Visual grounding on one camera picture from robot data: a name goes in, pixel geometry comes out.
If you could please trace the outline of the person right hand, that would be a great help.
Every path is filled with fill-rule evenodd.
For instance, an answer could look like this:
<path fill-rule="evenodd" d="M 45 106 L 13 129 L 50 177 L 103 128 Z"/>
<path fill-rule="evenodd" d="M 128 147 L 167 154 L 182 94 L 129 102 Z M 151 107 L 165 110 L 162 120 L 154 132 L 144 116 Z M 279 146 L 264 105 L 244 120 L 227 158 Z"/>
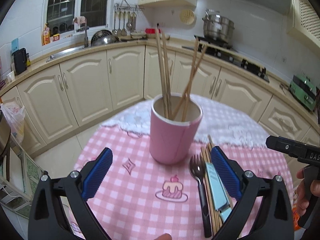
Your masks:
<path fill-rule="evenodd" d="M 297 172 L 297 178 L 301 179 L 301 181 L 296 189 L 296 193 L 298 196 L 296 209 L 297 209 L 297 213 L 299 214 L 299 216 L 302 217 L 302 215 L 305 214 L 306 209 L 309 205 L 309 201 L 305 197 L 304 168 L 301 168 Z"/>

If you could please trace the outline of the person left hand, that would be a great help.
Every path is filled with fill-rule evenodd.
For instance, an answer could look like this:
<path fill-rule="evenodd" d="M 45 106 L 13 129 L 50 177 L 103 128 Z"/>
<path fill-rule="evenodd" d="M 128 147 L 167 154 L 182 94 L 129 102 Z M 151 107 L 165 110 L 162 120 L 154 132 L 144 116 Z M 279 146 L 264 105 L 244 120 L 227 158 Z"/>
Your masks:
<path fill-rule="evenodd" d="M 164 233 L 157 237 L 155 240 L 172 240 L 172 236 L 168 233 Z"/>

